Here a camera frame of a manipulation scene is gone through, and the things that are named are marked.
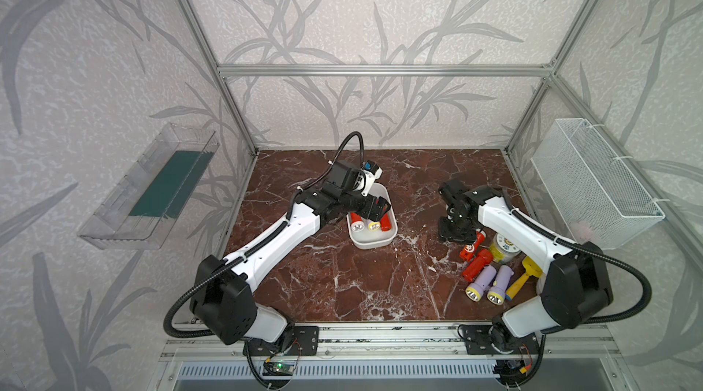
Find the white plastic storage box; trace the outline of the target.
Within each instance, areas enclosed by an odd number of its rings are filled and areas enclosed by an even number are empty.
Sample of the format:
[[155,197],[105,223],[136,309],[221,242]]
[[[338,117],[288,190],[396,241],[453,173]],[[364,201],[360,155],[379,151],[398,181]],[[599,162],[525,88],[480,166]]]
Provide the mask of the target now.
[[349,237],[356,247],[362,250],[390,245],[398,234],[397,219],[392,208],[380,221],[371,221],[349,213],[346,215]]

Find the red flashlight long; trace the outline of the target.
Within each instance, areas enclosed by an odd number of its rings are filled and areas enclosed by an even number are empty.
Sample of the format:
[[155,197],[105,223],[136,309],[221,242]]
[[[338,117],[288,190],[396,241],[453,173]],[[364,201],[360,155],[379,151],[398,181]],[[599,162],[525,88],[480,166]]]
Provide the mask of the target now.
[[389,232],[393,229],[390,213],[386,213],[384,215],[384,217],[380,221],[380,226],[383,232]]

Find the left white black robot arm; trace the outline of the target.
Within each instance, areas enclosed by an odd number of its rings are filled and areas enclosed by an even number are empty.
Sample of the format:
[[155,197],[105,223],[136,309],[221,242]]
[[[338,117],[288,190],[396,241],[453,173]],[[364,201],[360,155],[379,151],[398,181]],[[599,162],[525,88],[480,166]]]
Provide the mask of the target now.
[[372,160],[342,160],[337,151],[326,171],[298,187],[272,226],[229,255],[206,257],[192,288],[167,311],[163,330],[177,339],[216,336],[225,345],[259,341],[282,353],[294,343],[295,323],[259,305],[254,293],[272,269],[327,224],[350,213],[379,221],[390,202],[371,193],[382,168]]

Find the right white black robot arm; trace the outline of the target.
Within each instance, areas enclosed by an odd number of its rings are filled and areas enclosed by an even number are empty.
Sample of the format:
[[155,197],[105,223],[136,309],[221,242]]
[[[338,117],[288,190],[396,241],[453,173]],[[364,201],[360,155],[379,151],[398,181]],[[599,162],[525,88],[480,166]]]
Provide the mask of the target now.
[[[642,312],[653,289],[637,268],[609,257],[591,242],[578,244],[550,230],[514,207],[502,187],[467,188],[459,180],[441,184],[439,194],[447,215],[439,220],[440,239],[466,241],[478,238],[486,227],[507,238],[543,271],[543,286],[536,297],[494,319],[498,334],[521,338],[534,332],[554,334],[582,324],[615,323]],[[610,315],[598,313],[613,303],[613,288],[607,266],[620,268],[635,277],[640,299],[627,310]]]

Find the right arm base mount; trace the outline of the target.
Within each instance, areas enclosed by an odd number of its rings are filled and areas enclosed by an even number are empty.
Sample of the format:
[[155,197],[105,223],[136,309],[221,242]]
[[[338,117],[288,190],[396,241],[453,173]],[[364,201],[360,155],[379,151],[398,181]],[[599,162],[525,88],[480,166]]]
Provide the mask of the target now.
[[536,334],[516,338],[503,327],[488,323],[460,324],[457,331],[467,354],[537,354],[540,348],[540,338]]

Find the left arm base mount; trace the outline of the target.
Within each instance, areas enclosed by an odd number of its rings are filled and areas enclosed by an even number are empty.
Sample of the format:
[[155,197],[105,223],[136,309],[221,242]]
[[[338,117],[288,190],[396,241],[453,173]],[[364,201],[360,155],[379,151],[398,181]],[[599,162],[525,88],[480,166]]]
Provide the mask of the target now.
[[262,339],[250,339],[245,342],[246,350],[253,356],[315,356],[320,342],[320,327],[293,325],[287,327],[274,343]]

